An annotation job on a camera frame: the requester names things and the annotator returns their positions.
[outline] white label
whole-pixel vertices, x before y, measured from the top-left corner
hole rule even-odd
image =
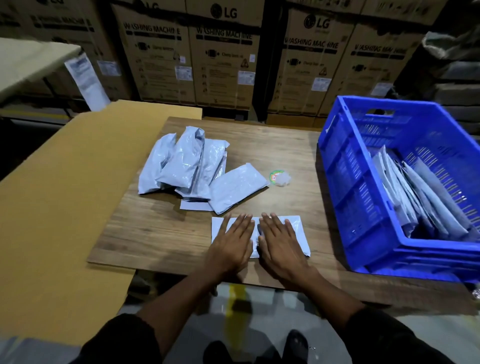
[[[65,62],[68,72],[78,86],[91,111],[100,111],[110,103],[110,100],[98,80],[95,70],[87,55],[72,58]]]
[[[239,71],[239,85],[251,85],[255,84],[255,72]]]
[[[332,82],[331,78],[316,77],[312,84],[312,91],[327,92],[330,82]]]
[[[100,72],[104,76],[121,76],[120,67],[116,62],[96,61],[100,67]]]
[[[373,88],[372,93],[370,95],[385,97],[387,95],[388,91],[392,87],[393,87],[393,84],[387,84],[387,83],[379,82]]]
[[[175,66],[175,75],[177,76],[177,80],[193,81],[191,67]]]

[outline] blue crate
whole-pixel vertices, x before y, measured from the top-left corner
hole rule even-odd
[[[480,147],[438,104],[337,97],[318,139],[350,267],[421,279],[477,282],[480,242],[407,238],[372,163],[385,145],[420,158],[480,230]]]

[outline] person's left hand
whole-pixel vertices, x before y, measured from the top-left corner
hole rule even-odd
[[[231,214],[223,219],[218,235],[208,248],[205,268],[214,271],[221,279],[228,273],[237,273],[248,263],[252,255],[253,243],[250,240],[255,222],[252,215],[240,214],[227,231]]]

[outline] black shoe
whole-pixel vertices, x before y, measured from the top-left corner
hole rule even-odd
[[[306,364],[308,360],[308,341],[297,330],[291,330],[283,349],[282,362]]]
[[[204,364],[231,364],[233,360],[227,347],[221,341],[213,341],[206,347],[203,357]]]

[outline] concrete floor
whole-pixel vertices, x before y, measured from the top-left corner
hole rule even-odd
[[[222,283],[218,296],[205,300],[190,317],[165,363],[201,363],[205,347],[223,341],[236,361],[253,361],[276,349],[283,351],[295,328],[309,342],[309,363],[351,363],[345,345],[330,324],[316,314],[303,295],[289,291]],[[124,305],[134,313],[139,305]],[[415,334],[457,364],[480,358],[480,315],[398,316]],[[80,348],[34,339],[0,340],[0,364],[68,363]]]

